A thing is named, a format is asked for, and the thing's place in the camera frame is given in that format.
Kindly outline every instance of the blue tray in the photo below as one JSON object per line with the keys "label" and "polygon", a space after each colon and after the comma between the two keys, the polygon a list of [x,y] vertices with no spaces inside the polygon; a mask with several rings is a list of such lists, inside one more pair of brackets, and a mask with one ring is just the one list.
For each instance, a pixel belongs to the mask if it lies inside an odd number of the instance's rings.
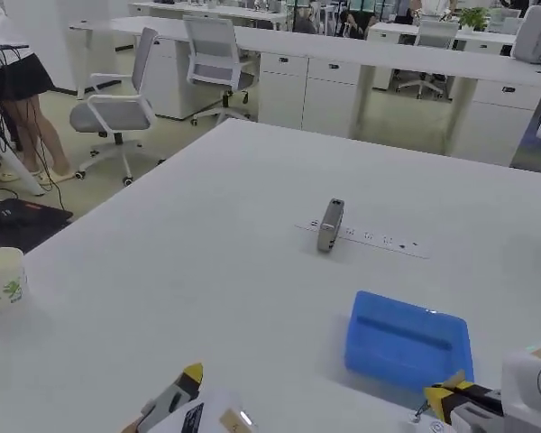
{"label": "blue tray", "polygon": [[423,393],[459,370],[474,380],[467,324],[367,291],[354,300],[344,354],[346,368]]}

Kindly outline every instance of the electrical socket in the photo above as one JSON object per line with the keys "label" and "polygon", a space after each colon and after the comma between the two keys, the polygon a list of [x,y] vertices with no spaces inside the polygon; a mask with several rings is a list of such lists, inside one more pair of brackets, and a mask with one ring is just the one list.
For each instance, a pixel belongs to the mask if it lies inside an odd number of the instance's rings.
{"label": "electrical socket", "polygon": [[[303,224],[295,224],[295,226],[305,230],[310,230],[312,232],[317,232],[319,224],[320,223],[318,220],[313,219]],[[357,227],[341,226],[337,239],[346,239],[359,244],[375,246],[377,248],[411,255],[421,259],[429,258],[428,249],[419,241],[398,239],[396,236],[381,235],[368,229],[365,230]]]}

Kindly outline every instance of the chair armrest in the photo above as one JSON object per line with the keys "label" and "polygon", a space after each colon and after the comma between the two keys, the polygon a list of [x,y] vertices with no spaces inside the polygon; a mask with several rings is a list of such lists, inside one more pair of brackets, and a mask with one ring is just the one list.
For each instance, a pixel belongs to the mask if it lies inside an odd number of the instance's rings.
{"label": "chair armrest", "polygon": [[120,104],[123,102],[135,102],[141,107],[142,112],[146,116],[146,119],[148,120],[149,124],[151,124],[151,126],[156,122],[156,115],[152,111],[151,105],[142,95],[91,95],[90,97],[88,97],[87,100],[88,108],[90,108],[90,111],[92,111],[92,114],[95,116],[96,120],[100,122],[100,124],[105,128],[105,131],[109,134],[115,134],[119,131],[113,130],[108,125],[104,117],[100,114],[100,112],[96,109],[96,104],[102,102],[109,102],[114,104]]}
{"label": "chair armrest", "polygon": [[96,80],[97,78],[114,78],[120,79],[121,81],[126,81],[127,79],[132,79],[132,76],[125,74],[103,74],[97,72],[90,74],[90,83],[92,84],[92,87],[94,88],[95,92],[100,93],[100,89],[98,88],[100,82]]}

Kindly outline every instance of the white partition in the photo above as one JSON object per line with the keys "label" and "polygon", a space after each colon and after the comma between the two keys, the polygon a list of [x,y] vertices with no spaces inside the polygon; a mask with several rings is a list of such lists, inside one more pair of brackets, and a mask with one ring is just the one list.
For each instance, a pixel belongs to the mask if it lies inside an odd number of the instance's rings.
{"label": "white partition", "polygon": [[[108,0],[4,0],[5,10],[40,57],[57,88],[75,92],[74,61],[69,47],[69,24],[110,18]],[[112,35],[97,34],[91,70],[116,72]]]}

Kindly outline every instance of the cup with green logo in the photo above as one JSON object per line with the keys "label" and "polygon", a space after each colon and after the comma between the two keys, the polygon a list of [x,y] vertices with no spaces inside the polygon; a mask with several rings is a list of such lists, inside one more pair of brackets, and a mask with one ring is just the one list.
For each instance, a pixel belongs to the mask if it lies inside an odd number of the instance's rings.
{"label": "cup with green logo", "polygon": [[0,310],[11,308],[28,292],[23,266],[24,253],[17,248],[0,248]]}

